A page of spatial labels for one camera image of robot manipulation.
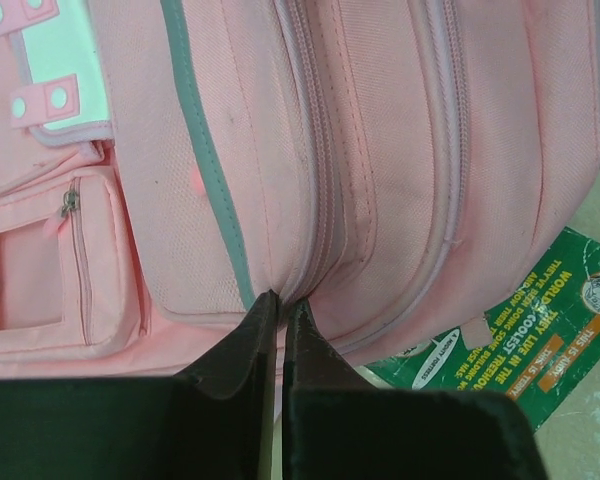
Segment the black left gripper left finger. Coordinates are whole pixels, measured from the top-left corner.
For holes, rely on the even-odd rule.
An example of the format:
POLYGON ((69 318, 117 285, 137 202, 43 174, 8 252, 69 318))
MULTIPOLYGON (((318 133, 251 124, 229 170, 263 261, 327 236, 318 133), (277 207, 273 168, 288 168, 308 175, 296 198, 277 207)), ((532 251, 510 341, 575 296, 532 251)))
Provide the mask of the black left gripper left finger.
POLYGON ((0 380, 0 479, 267 479, 278 297, 171 376, 0 380))

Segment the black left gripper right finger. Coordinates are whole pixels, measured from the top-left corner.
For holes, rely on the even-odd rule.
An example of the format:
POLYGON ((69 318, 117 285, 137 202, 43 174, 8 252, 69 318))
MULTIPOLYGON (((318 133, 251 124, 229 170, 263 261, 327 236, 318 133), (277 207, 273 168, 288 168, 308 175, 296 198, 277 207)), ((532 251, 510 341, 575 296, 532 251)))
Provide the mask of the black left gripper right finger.
POLYGON ((290 312, 282 408, 286 479, 545 479, 522 410, 495 392, 372 385, 290 312))

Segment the pink student backpack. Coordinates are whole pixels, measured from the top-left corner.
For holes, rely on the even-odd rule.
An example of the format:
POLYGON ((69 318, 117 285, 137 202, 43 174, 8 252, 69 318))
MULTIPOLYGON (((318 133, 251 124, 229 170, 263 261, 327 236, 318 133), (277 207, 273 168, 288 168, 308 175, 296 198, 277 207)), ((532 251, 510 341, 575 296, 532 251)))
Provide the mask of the pink student backpack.
POLYGON ((0 1, 0 379, 483 346, 599 171, 600 1, 0 1))

